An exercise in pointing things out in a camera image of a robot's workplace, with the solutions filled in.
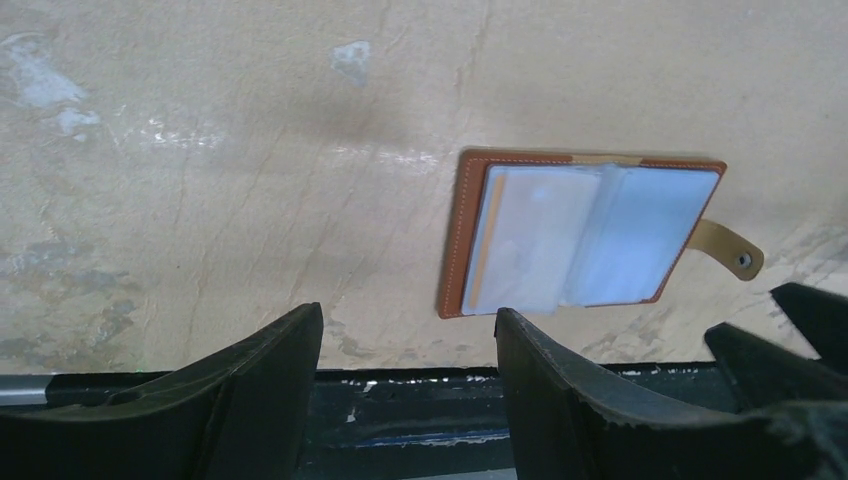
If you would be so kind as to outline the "brown leather card holder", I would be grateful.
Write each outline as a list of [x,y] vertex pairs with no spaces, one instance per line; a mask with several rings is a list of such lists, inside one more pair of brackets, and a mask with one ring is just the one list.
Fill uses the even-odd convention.
[[653,303],[688,249],[754,279],[762,250],[704,216],[726,169],[698,156],[464,150],[438,314]]

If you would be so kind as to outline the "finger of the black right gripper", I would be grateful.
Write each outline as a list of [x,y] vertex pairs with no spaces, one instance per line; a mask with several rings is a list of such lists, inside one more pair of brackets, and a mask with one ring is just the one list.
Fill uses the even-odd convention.
[[847,400],[847,378],[728,323],[706,331],[704,341],[744,410],[787,401]]
[[786,283],[770,295],[832,370],[847,374],[847,297],[799,283]]

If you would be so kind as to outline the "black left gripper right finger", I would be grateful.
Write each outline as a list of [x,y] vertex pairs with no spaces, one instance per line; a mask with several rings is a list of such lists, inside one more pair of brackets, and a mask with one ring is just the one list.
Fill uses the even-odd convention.
[[641,387],[497,312],[498,371],[521,479],[843,479],[847,406],[732,414]]

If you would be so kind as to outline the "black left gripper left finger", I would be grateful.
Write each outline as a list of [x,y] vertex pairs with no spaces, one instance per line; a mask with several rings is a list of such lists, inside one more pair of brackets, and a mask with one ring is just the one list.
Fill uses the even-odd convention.
[[95,406],[1,406],[5,479],[289,479],[323,334],[317,303]]

